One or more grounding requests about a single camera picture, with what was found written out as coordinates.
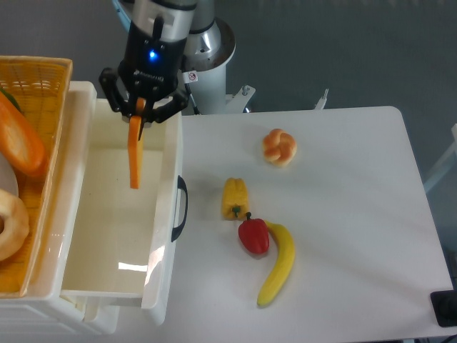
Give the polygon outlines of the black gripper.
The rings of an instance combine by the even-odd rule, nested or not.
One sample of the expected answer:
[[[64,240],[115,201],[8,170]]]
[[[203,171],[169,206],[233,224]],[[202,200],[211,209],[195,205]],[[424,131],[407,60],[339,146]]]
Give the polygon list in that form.
[[[145,124],[163,123],[189,104],[188,94],[178,89],[178,71],[185,44],[184,39],[165,40],[163,21],[153,23],[151,34],[132,23],[118,72],[106,67],[99,75],[99,83],[111,110],[127,120],[136,113],[137,100],[146,100],[139,112],[139,138]],[[127,90],[126,98],[117,86],[119,76]]]

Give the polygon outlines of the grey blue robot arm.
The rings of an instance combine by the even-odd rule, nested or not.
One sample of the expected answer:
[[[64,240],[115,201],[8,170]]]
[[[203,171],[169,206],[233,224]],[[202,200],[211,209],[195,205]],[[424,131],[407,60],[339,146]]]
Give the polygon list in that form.
[[[200,1],[114,1],[128,31],[118,67],[106,67],[99,83],[111,110],[140,125],[162,123],[189,103],[179,88],[185,46]]]

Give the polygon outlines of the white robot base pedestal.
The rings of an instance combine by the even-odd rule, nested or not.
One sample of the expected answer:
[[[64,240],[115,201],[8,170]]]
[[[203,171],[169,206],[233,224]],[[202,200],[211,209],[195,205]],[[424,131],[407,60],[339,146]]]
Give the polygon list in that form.
[[[236,50],[231,27],[215,18],[206,31],[189,35],[184,53],[184,71],[179,87],[190,91],[184,115],[237,114],[247,110],[256,89],[247,84],[235,94],[226,93],[226,66]]]

